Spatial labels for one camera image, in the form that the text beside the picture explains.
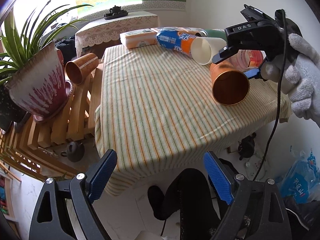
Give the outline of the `white gloved right hand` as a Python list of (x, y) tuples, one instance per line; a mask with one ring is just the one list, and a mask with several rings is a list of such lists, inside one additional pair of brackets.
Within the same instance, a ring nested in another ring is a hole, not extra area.
[(281, 91), (288, 95), (293, 113), (319, 125), (319, 53), (298, 34), (290, 34), (289, 43), (298, 51), (296, 60), (283, 65), (283, 57), (278, 55), (272, 62), (263, 63), (261, 75), (278, 82), (284, 67)]

